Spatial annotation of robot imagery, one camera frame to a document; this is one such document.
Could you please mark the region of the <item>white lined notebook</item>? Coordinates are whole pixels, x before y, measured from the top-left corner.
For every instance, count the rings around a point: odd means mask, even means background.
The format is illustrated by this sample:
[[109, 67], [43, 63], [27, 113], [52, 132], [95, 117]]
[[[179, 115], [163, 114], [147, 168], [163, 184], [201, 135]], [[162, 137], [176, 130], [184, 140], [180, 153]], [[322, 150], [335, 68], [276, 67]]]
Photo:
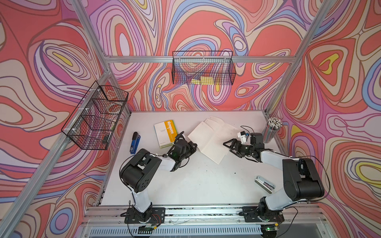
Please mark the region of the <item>white lined notebook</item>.
[[200, 152], [216, 164], [220, 164], [228, 154], [229, 148], [224, 142], [237, 138], [238, 128], [225, 123], [222, 119], [210, 116], [188, 135], [193, 143], [197, 144]]

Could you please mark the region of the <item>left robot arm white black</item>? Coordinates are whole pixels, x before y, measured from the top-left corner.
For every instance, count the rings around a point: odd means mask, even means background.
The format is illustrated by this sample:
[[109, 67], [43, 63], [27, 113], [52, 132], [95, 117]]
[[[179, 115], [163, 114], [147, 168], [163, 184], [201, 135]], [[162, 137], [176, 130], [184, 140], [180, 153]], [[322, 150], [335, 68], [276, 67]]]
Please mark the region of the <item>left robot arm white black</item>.
[[133, 196], [133, 204], [121, 214], [126, 224], [164, 223], [166, 208], [153, 206], [147, 188], [158, 170], [174, 172], [182, 167], [185, 159], [196, 153], [197, 144], [187, 141], [183, 134], [175, 137], [167, 153], [157, 155], [141, 149], [121, 165], [120, 180]]

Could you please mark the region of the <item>white yellow notebook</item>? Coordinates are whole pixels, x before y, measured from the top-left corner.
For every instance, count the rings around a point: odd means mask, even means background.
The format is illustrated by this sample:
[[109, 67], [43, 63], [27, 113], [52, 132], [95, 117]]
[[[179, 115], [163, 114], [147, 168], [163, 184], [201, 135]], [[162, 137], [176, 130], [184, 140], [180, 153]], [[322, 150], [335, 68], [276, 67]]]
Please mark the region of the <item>white yellow notebook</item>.
[[171, 146], [178, 135], [173, 120], [160, 122], [154, 125], [154, 130], [160, 148]]

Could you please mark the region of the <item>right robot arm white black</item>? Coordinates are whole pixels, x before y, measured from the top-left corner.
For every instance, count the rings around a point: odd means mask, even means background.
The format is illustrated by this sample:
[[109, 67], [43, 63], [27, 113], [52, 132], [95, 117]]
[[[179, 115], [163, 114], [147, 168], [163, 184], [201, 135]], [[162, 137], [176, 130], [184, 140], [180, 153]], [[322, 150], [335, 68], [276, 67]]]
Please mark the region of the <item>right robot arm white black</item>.
[[244, 212], [244, 215], [254, 214], [261, 221], [267, 222], [281, 215], [281, 212], [297, 203], [315, 198], [322, 198], [325, 189], [316, 166], [310, 158], [293, 158], [272, 149], [266, 149], [263, 135], [250, 134], [250, 144], [242, 140], [231, 139], [223, 143], [231, 153], [239, 158], [271, 165], [282, 172], [283, 187], [270, 196], [260, 199], [255, 211]]

